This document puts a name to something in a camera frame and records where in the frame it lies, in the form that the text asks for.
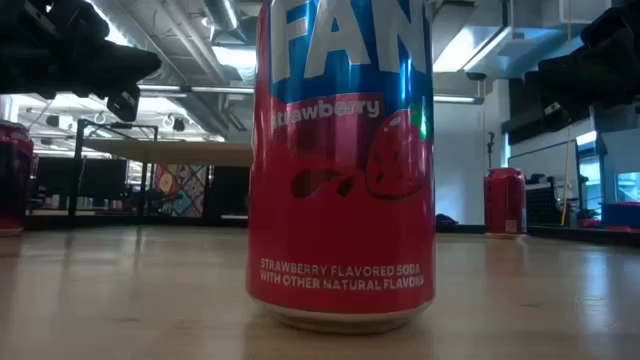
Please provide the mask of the round silver ceiling duct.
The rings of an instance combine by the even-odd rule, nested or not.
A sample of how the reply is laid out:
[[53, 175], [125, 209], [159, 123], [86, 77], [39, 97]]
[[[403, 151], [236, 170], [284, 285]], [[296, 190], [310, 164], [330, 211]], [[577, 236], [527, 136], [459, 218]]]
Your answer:
[[216, 30], [231, 31], [240, 25], [235, 0], [202, 0], [204, 11]]

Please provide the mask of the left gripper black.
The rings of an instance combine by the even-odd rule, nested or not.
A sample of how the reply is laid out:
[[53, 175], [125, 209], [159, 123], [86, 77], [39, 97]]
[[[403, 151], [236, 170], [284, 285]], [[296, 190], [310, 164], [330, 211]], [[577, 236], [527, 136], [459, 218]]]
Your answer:
[[108, 23], [87, 0], [0, 0], [0, 94], [60, 92], [107, 97], [123, 122], [137, 119], [137, 83], [159, 56], [108, 43]]

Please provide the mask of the colourful wall poster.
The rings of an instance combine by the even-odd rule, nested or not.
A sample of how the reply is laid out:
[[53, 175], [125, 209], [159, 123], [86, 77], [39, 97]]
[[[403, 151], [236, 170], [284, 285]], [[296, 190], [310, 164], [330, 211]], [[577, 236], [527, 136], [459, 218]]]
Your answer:
[[162, 213], [171, 217], [203, 215], [207, 166], [158, 164], [153, 189], [161, 193]]

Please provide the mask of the short ceiling light tube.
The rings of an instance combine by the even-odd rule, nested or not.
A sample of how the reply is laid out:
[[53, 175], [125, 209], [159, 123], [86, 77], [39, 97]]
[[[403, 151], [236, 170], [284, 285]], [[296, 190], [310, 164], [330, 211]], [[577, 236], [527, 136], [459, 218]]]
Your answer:
[[480, 104], [484, 103], [484, 98], [483, 97], [434, 95], [434, 102], [435, 103], [450, 103], [450, 104], [480, 105]]

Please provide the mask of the red cola can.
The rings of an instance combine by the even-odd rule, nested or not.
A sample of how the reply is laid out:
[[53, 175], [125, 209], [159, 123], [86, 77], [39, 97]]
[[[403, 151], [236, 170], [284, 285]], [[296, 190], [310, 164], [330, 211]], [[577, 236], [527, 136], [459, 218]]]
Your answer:
[[24, 125], [0, 120], [0, 237], [17, 235], [24, 228], [33, 150]]
[[484, 178], [486, 233], [495, 237], [523, 235], [526, 225], [524, 175], [515, 168], [490, 169]]

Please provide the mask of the long ceiling light tube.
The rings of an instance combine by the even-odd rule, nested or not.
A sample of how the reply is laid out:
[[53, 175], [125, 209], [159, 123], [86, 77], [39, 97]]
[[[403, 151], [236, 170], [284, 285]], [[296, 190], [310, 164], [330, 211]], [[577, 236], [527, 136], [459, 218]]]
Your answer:
[[233, 95], [253, 95], [254, 94], [253, 88], [232, 87], [232, 86], [140, 84], [139, 88], [141, 91], [144, 91], [144, 92], [157, 92], [157, 93], [212, 93], [212, 94], [233, 94]]

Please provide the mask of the black bag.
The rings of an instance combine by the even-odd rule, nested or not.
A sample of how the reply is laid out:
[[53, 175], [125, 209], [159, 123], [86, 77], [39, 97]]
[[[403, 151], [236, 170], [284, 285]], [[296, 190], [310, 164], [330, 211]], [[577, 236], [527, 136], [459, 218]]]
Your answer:
[[439, 213], [436, 215], [435, 225], [437, 232], [445, 233], [454, 232], [457, 229], [459, 223], [455, 219], [445, 214]]

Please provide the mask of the black pegboard rack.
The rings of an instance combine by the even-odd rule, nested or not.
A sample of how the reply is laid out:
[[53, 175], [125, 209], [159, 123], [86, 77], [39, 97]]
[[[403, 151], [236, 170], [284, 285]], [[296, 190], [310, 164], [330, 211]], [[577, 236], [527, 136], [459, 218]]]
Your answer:
[[529, 226], [551, 226], [561, 224], [553, 176], [534, 173], [525, 179], [527, 223]]

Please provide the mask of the rectangular silver ceiling duct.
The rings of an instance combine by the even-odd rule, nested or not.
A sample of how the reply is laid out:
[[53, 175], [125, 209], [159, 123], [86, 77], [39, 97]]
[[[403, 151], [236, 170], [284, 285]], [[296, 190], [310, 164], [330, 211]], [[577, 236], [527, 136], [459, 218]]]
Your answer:
[[513, 78], [578, 46], [610, 3], [599, 0], [431, 0], [434, 71]]

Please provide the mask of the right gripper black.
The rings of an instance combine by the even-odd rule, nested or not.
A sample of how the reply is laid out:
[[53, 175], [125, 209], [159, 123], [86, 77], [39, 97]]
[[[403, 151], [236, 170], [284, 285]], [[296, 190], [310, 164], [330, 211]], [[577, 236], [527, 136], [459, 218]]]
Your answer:
[[[640, 96], [640, 0], [622, 0], [598, 16], [581, 33], [584, 45], [602, 68], [598, 102], [603, 107], [629, 104]], [[524, 75], [545, 104], [561, 107], [588, 107], [591, 99], [580, 83], [577, 49], [563, 56], [541, 60], [538, 68]]]

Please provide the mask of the dark panel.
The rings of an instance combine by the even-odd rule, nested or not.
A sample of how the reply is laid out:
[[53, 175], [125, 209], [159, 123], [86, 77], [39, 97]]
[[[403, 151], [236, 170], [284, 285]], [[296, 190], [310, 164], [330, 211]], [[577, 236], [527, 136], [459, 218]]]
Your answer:
[[221, 220], [223, 215], [247, 216], [250, 169], [215, 166], [211, 174], [205, 201], [206, 217]]

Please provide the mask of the strawberry Fanta soda can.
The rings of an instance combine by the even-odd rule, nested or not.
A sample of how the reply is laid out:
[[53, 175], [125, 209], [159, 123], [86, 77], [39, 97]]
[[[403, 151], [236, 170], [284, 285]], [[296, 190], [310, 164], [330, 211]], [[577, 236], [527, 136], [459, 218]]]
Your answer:
[[435, 297], [429, 0], [264, 0], [247, 290], [298, 327], [378, 332]]

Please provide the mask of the blue plastic bin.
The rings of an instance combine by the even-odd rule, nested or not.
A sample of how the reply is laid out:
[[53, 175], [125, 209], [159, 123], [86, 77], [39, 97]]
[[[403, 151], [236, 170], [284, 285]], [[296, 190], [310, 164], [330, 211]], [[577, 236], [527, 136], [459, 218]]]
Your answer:
[[640, 202], [604, 204], [601, 223], [607, 228], [640, 230]]

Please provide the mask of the black monitor screen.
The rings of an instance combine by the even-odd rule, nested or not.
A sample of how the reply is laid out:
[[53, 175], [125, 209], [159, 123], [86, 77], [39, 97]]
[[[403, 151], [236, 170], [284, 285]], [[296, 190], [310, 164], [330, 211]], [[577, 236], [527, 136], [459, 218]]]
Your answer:
[[[36, 179], [48, 195], [72, 195], [74, 158], [40, 157]], [[78, 180], [79, 197], [118, 200], [126, 189], [127, 162], [117, 159], [84, 158]]]

